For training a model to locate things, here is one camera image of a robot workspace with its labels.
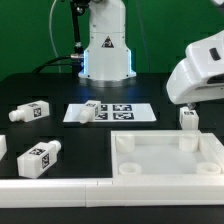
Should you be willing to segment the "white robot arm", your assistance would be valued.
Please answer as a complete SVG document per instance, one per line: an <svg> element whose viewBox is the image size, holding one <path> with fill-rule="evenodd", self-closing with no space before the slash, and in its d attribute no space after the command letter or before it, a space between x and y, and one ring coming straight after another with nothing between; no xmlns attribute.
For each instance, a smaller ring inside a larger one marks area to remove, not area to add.
<svg viewBox="0 0 224 224"><path fill-rule="evenodd" d="M78 77L94 86L120 86L136 77L131 51L125 42L125 5L122 0L71 0L73 15L90 10L90 42L82 48L75 38L83 69ZM186 104L224 98L224 30L189 44L186 57L170 75L166 90L172 103Z"/></svg>

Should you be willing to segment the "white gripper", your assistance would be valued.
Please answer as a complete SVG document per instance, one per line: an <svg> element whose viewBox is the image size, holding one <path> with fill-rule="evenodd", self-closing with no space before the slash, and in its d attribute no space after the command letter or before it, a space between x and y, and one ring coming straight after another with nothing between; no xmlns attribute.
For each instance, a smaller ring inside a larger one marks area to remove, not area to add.
<svg viewBox="0 0 224 224"><path fill-rule="evenodd" d="M189 44L166 85L174 104L224 98L224 31Z"/></svg>

